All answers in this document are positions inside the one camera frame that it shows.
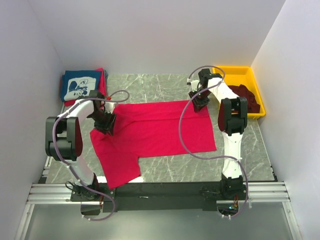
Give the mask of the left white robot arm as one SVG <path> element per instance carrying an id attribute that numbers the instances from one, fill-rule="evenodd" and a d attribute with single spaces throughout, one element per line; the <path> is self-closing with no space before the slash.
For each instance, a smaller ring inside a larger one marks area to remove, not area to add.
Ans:
<path id="1" fill-rule="evenodd" d="M 114 110 L 118 104 L 118 100 L 92 90 L 60 115 L 48 117 L 45 121 L 46 154 L 68 169 L 74 180 L 71 190 L 88 201 L 103 199 L 107 195 L 100 190 L 96 174 L 84 160 L 81 123 L 92 119 L 95 130 L 112 136 L 116 121 Z"/>

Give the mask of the bright red t-shirt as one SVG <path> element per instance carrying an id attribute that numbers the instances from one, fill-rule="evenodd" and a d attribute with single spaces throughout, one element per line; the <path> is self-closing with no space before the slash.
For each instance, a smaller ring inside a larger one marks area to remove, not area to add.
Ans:
<path id="1" fill-rule="evenodd" d="M 120 187 L 141 175 L 139 158 L 216 151 L 207 107 L 194 112 L 187 101 L 118 105 L 113 136 L 93 129 L 90 139 L 108 187 Z"/>

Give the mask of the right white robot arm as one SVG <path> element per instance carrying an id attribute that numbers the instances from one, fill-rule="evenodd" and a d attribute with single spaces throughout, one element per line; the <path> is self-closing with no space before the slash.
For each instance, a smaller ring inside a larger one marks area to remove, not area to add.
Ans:
<path id="1" fill-rule="evenodd" d="M 224 164 L 218 194 L 230 200 L 246 190 L 240 163 L 242 139 L 248 124 L 248 101 L 225 83 L 226 73 L 221 68 L 216 67 L 220 73 L 212 73 L 210 68 L 210 65 L 199 67 L 198 80 L 187 79 L 191 85 L 188 95 L 196 113 L 208 105 L 210 94 L 219 101 L 217 123 L 223 136 Z"/>

